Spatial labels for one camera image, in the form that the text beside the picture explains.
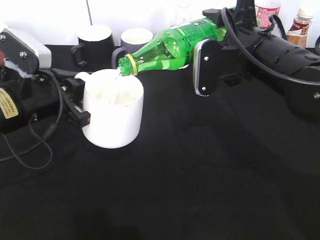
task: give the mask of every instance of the black cable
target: black cable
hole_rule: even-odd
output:
[[[28,148],[27,150],[23,151],[23,152],[19,152],[19,155],[20,156],[23,156],[29,152],[31,152],[33,149],[36,149],[37,147],[39,147],[41,145],[41,142],[38,142],[36,143],[35,145],[33,145],[32,147]],[[7,160],[10,160],[10,159],[14,159],[15,156],[8,156],[8,157],[5,157],[5,158],[1,158],[0,159],[0,162],[4,162],[4,161],[7,161]]]
[[[285,28],[281,22],[281,19],[276,15],[276,14],[273,14],[269,17],[269,21],[271,22],[271,25],[265,29],[265,30],[261,30],[259,32],[259,34],[268,34],[270,33],[274,28],[275,28],[275,23],[279,29],[279,33],[281,35],[281,38],[284,39],[284,40],[288,40],[287,39],[287,35],[286,35],[286,31],[285,31]]]
[[[318,55],[320,55],[320,36],[316,40],[314,48],[315,48],[316,53]]]
[[[52,160],[52,157],[53,157],[53,152],[52,152],[52,149],[51,149],[51,147],[49,146],[49,144],[48,144],[44,139],[42,139],[42,138],[34,131],[34,129],[32,128],[32,126],[31,126],[31,121],[32,121],[33,119],[34,119],[34,117],[31,117],[30,120],[29,120],[29,123],[28,123],[30,132],[31,132],[31,134],[32,134],[35,138],[37,138],[42,144],[44,144],[44,145],[47,147],[47,149],[49,150],[49,153],[50,153],[49,161],[48,161],[45,165],[43,165],[43,166],[34,167],[34,166],[29,166],[29,165],[25,164],[24,161],[23,161],[23,160],[21,159],[21,157],[19,156],[19,154],[17,154],[17,153],[15,152],[15,150],[11,147],[11,145],[10,145],[10,143],[9,143],[6,135],[4,135],[2,132],[0,132],[0,134],[4,137],[4,139],[5,139],[5,141],[6,141],[6,144],[8,145],[8,147],[9,147],[10,151],[12,152],[12,154],[15,156],[15,158],[16,158],[23,166],[25,166],[25,167],[28,168],[28,169],[40,170],[40,169],[45,168],[46,166],[48,166],[48,165],[51,163],[51,160]]]
[[[230,37],[232,38],[232,40],[234,41],[235,45],[241,50],[241,52],[257,67],[259,67],[260,69],[262,69],[263,71],[267,72],[270,75],[273,75],[274,77],[277,77],[279,79],[285,80],[285,81],[289,81],[289,82],[293,82],[293,83],[297,83],[297,84],[303,84],[303,85],[312,85],[312,86],[320,86],[320,82],[318,81],[306,81],[306,80],[301,80],[301,79],[297,79],[297,78],[293,78],[290,76],[286,76],[284,74],[281,74],[269,67],[267,67],[266,65],[264,65],[263,63],[261,63],[260,61],[258,61],[255,57],[253,57],[250,52],[248,52],[248,50],[244,47],[244,45],[240,42],[240,40],[238,39],[238,37],[236,36],[235,32],[233,31],[233,28],[230,24],[230,20],[233,20],[233,16],[231,14],[231,12],[229,11],[228,8],[224,7],[221,10],[221,16],[222,16],[222,20],[224,25],[226,26],[227,31],[230,34]]]
[[[64,100],[63,100],[63,97],[62,97],[60,84],[59,84],[58,80],[56,79],[56,76],[53,73],[51,73],[50,71],[39,70],[39,73],[41,73],[42,75],[44,75],[44,76],[46,76],[48,78],[51,78],[53,80],[53,83],[56,86],[56,90],[57,90],[58,95],[59,95],[59,104],[60,104],[59,113],[58,113],[58,116],[57,116],[56,121],[55,121],[55,124],[58,124],[60,119],[61,119],[61,116],[62,116],[62,113],[63,113],[63,108],[64,108]]]
[[[56,121],[55,121],[54,124],[51,124],[51,125],[46,129],[46,131],[43,133],[42,137],[40,137],[38,134],[36,134],[35,131],[33,130],[33,128],[31,127],[31,124],[29,124],[29,130],[30,130],[31,134],[32,134],[34,137],[38,138],[38,139],[40,138],[41,141],[38,142],[38,143],[36,143],[35,145],[33,145],[32,147],[30,147],[29,149],[27,149],[27,150],[25,150],[25,151],[23,151],[23,152],[20,152],[19,154],[14,153],[13,156],[8,156],[8,157],[5,157],[5,158],[1,158],[1,159],[0,159],[0,162],[4,162],[4,161],[7,161],[7,160],[10,160],[10,159],[13,159],[13,158],[17,158],[17,156],[25,155],[25,154],[31,152],[32,150],[36,149],[38,146],[41,145],[41,143],[43,143],[43,141],[45,141],[45,142],[48,141],[48,140],[50,139],[50,137],[52,137],[53,133],[55,132],[55,130],[56,130],[57,127],[58,127],[58,123],[59,123],[59,121],[61,120],[61,117],[62,117],[63,104],[64,104],[64,103],[63,103],[63,96],[62,96],[62,92],[61,92],[62,90],[61,90],[60,84],[59,84],[58,80],[56,79],[55,75],[54,75],[53,73],[51,73],[50,71],[43,71],[43,70],[41,70],[41,71],[39,71],[39,72],[42,73],[44,76],[46,76],[46,77],[48,77],[48,78],[51,78],[51,79],[53,80],[55,86],[56,86],[56,90],[57,90],[58,95],[59,95],[59,112],[58,112],[58,116],[57,116],[57,118],[56,118]],[[9,142],[8,142],[7,137],[6,137],[3,133],[1,133],[1,132],[0,132],[0,134],[2,134],[2,135],[4,136],[4,138],[5,138],[5,140],[6,140],[6,143],[8,144],[8,146],[9,146],[11,152],[12,152],[12,148],[10,147],[10,144],[9,144]]]

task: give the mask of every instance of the bottle cap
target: bottle cap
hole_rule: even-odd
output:
[[[312,19],[314,17],[314,10],[309,5],[301,6],[298,16],[304,19]]]

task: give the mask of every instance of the white mug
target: white mug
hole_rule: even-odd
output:
[[[85,81],[83,110],[91,114],[90,124],[82,128],[94,145],[117,149],[130,144],[139,134],[144,87],[135,76],[119,76],[114,69],[99,70],[91,75],[78,73]]]

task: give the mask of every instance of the cup rim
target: cup rim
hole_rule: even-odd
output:
[[[145,36],[145,40],[139,43],[130,41],[128,38],[130,34],[132,33],[138,33],[138,34],[144,34]],[[131,45],[142,45],[142,44],[146,44],[148,42],[150,42],[152,39],[154,38],[154,34],[146,29],[146,28],[140,28],[140,27],[136,27],[136,28],[130,28],[125,30],[122,34],[121,34],[121,40],[124,41],[127,44],[131,44]]]
[[[112,31],[106,25],[95,24],[81,28],[76,35],[79,39],[86,42],[99,42],[108,39],[112,35]]]
[[[93,75],[93,74],[95,74],[95,73],[98,73],[98,72],[100,72],[100,71],[110,71],[110,70],[113,71],[113,72],[116,71],[115,69],[102,69],[102,70],[99,70],[99,71],[96,71],[96,72],[92,73],[91,75]],[[143,84],[141,83],[141,81],[140,81],[136,76],[133,76],[133,75],[127,76],[127,77],[133,78],[134,81],[136,81],[136,83],[139,85],[140,92],[141,92],[140,97],[137,97],[137,99],[136,99],[135,101],[132,101],[132,102],[126,103],[126,104],[108,103],[107,105],[108,105],[109,107],[123,108],[123,107],[131,106],[131,105],[134,105],[134,104],[138,103],[138,102],[144,97],[144,86],[143,86]],[[88,94],[88,96],[89,96],[90,98],[92,98],[92,100],[94,100],[94,101],[96,101],[96,102],[99,102],[100,104],[105,104],[105,103],[106,103],[105,100],[98,99],[98,98],[96,98],[95,96],[92,96],[92,95],[88,92],[88,90],[87,90],[87,88],[86,88],[86,85],[87,85],[87,84],[90,85],[90,84],[93,84],[93,83],[92,83],[92,81],[86,81],[85,84],[84,84],[84,91]]]

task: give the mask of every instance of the white background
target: white background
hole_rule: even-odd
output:
[[[109,26],[116,45],[121,33],[130,28],[147,28],[154,34],[169,27],[175,0],[88,0],[92,22]],[[192,19],[202,10],[235,6],[236,0],[191,0]],[[314,8],[307,46],[314,47],[320,36],[319,0],[282,0],[280,18],[288,31],[302,4]],[[86,0],[0,0],[0,22],[22,29],[43,44],[75,45],[77,31],[90,24]]]

